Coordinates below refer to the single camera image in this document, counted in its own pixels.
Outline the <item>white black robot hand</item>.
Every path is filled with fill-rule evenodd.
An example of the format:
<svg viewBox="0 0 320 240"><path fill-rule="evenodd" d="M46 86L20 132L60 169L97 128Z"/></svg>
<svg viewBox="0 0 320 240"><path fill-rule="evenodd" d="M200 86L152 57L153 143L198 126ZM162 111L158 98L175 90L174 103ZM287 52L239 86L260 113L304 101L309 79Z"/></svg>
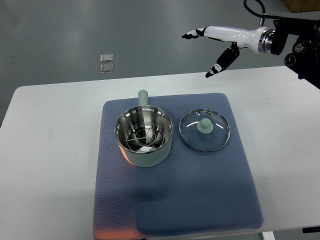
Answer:
<svg viewBox="0 0 320 240"><path fill-rule="evenodd" d="M234 27L208 26L191 30L181 37L187 40L207 37L230 44L205 74L205 77L209 78L226 70L239 57L240 49L249 48L255 54L270 52L273 35L274 31L268 27L246 30Z"/></svg>

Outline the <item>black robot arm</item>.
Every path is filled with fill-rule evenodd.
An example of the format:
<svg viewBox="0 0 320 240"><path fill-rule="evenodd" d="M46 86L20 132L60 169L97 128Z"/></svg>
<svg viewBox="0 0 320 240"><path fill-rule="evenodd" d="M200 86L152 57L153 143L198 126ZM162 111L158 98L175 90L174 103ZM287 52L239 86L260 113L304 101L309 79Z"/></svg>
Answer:
<svg viewBox="0 0 320 240"><path fill-rule="evenodd" d="M292 52L284 58L287 68L295 72L298 79L306 80L313 86L320 87L320 21L280 17L273 21L270 52L280 55L289 35L297 36L292 45Z"/></svg>

